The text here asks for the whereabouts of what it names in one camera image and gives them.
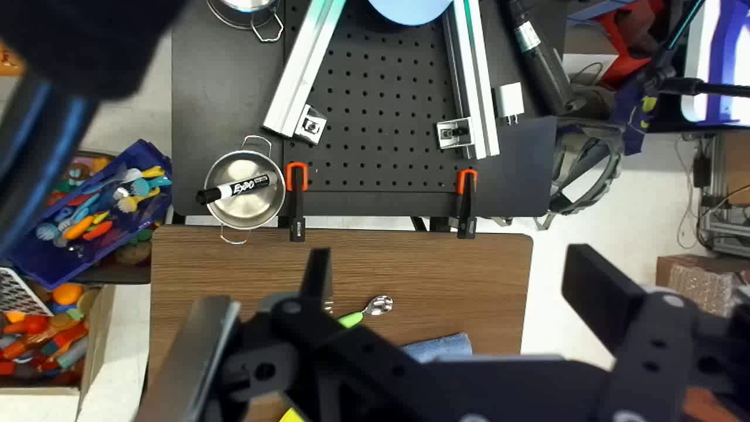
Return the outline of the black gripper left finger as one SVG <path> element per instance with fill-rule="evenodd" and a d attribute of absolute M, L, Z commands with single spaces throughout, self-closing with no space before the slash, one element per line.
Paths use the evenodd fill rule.
<path fill-rule="evenodd" d="M 331 279 L 334 251 L 313 250 L 297 293 L 272 307 L 272 332 L 280 343 L 281 369 L 340 359 L 340 323 L 327 312 Z"/>

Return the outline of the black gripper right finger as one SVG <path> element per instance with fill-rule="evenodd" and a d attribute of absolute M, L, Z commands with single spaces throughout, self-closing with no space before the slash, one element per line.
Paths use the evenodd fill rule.
<path fill-rule="evenodd" d="M 588 245 L 566 253 L 563 298 L 617 364 L 690 366 L 690 305 L 669 292 L 646 292 Z"/>

